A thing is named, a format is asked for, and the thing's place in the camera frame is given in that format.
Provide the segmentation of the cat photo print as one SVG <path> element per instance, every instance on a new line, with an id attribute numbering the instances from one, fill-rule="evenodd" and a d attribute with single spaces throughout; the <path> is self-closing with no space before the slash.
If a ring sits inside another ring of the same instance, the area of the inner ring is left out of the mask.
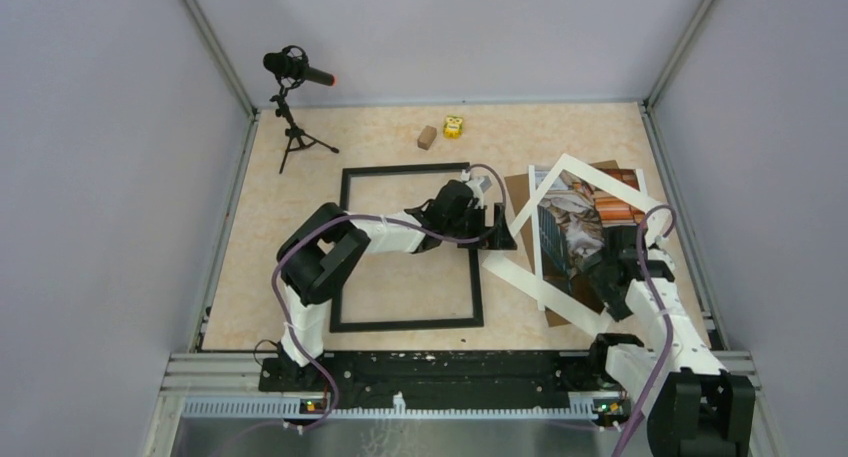
<path id="1" fill-rule="evenodd" d="M 607 230 L 639 224 L 644 212 L 568 171 L 554 179 L 536 207 L 533 244 L 536 273 L 599 313 L 602 301 L 580 266 L 599 257 Z"/>

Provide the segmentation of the white photo mat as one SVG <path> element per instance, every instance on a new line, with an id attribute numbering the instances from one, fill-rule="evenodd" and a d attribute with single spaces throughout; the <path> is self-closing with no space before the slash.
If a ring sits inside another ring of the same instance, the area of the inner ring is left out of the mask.
<path id="1" fill-rule="evenodd" d="M 648 194 L 638 191 L 601 170 L 564 153 L 547 172 L 545 179 L 531 190 L 528 202 L 509 224 L 509 232 L 512 236 L 519 234 L 527 219 L 537 216 L 539 202 L 546 196 L 563 171 L 585 180 L 587 183 L 608 192 L 643 212 L 648 212 L 662 204 Z M 608 312 L 595 313 L 571 295 L 545 282 L 541 276 L 529 272 L 511 261 L 503 251 L 490 252 L 483 261 L 483 267 L 534 299 L 540 309 L 548 308 L 554 311 L 587 334 L 603 333 L 613 322 L 613 318 Z"/>

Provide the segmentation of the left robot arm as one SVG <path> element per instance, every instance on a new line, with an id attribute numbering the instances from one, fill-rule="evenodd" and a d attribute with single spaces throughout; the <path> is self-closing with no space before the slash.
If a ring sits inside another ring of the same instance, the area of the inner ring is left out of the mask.
<path id="1" fill-rule="evenodd" d="M 504 201 L 488 208 L 486 177 L 448 181 L 423 204 L 393 214 L 350 213 L 328 202 L 280 247 L 271 288 L 284 315 L 283 378 L 297 390 L 319 381 L 328 304 L 363 256 L 420 254 L 450 242 L 460 248 L 514 251 Z"/>

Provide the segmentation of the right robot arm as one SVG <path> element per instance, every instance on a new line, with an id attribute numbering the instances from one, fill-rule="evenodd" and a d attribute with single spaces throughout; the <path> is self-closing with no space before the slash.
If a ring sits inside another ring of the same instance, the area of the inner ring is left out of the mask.
<path id="1" fill-rule="evenodd" d="M 622 440 L 643 426 L 655 456 L 747 455 L 753 384 L 707 347 L 680 302 L 670 264 L 639 227 L 608 227 L 602 236 L 603 247 L 581 270 L 612 316 L 636 317 L 647 337 L 600 334 L 586 362 L 594 386 L 619 384 L 635 399 Z"/>

